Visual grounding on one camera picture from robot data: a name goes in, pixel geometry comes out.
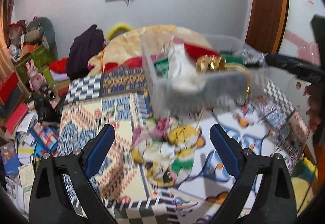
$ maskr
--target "clear plastic container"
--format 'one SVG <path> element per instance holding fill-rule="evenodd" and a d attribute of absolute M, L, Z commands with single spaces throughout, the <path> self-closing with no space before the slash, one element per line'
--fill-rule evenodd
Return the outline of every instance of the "clear plastic container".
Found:
<path fill-rule="evenodd" d="M 241 56 L 244 48 L 254 50 L 236 37 L 204 34 L 202 36 L 207 41 L 206 46 L 219 52 L 231 51 L 234 55 Z M 246 99 L 247 78 L 239 71 L 207 72 L 175 78 L 157 76 L 150 55 L 168 50 L 175 45 L 173 42 L 175 37 L 186 41 L 184 35 L 171 33 L 144 34 L 141 37 L 142 62 L 155 118 L 201 111 L 203 108 L 230 111 L 239 100 Z M 202 38 L 200 43 L 195 41 L 191 43 L 202 46 Z M 258 96 L 268 81 L 265 70 L 249 70 L 249 75 L 251 94 Z"/>

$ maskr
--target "metal screw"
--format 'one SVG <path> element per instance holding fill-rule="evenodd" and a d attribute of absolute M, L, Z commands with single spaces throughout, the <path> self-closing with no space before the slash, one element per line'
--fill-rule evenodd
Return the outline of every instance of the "metal screw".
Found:
<path fill-rule="evenodd" d="M 249 149 L 249 148 L 244 149 L 243 152 L 246 155 L 251 155 L 253 153 L 253 151 L 251 149 Z"/>
<path fill-rule="evenodd" d="M 78 154 L 81 153 L 81 149 L 80 149 L 80 148 L 74 149 L 74 150 L 72 151 L 72 153 L 73 153 L 74 155 L 78 155 Z"/>
<path fill-rule="evenodd" d="M 43 159 L 48 159 L 48 158 L 50 158 L 50 154 L 47 152 L 47 153 L 45 153 L 45 154 L 43 154 Z"/>
<path fill-rule="evenodd" d="M 282 159 L 283 157 L 282 157 L 282 155 L 280 154 L 280 153 L 275 153 L 274 154 L 274 156 L 275 156 L 275 158 L 277 158 L 277 159 Z"/>

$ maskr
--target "green box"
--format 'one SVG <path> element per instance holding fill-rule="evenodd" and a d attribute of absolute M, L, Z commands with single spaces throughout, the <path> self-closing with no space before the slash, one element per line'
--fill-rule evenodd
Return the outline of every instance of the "green box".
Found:
<path fill-rule="evenodd" d="M 19 74 L 19 77 L 24 83 L 29 82 L 26 63 L 30 62 L 31 59 L 34 60 L 34 64 L 37 67 L 38 72 L 41 73 L 41 68 L 44 65 L 49 65 L 51 62 L 53 62 L 53 54 L 51 53 L 51 51 L 46 50 L 44 46 L 41 45 L 35 51 L 26 54 L 19 61 L 14 63 L 15 68 Z"/>

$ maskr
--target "wooden door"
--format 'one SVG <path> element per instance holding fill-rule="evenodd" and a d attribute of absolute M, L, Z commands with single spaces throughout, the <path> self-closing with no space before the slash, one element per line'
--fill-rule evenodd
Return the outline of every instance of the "wooden door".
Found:
<path fill-rule="evenodd" d="M 280 47 L 288 0 L 253 0 L 246 43 L 258 51 L 273 53 Z"/>

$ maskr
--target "dark purple jacket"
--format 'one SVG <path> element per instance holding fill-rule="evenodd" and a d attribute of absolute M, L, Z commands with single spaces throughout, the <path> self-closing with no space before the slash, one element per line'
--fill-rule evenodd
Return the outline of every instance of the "dark purple jacket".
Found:
<path fill-rule="evenodd" d="M 88 73 L 88 61 L 104 48 L 104 35 L 97 25 L 92 25 L 84 33 L 74 39 L 66 63 L 70 80 L 85 77 Z"/>

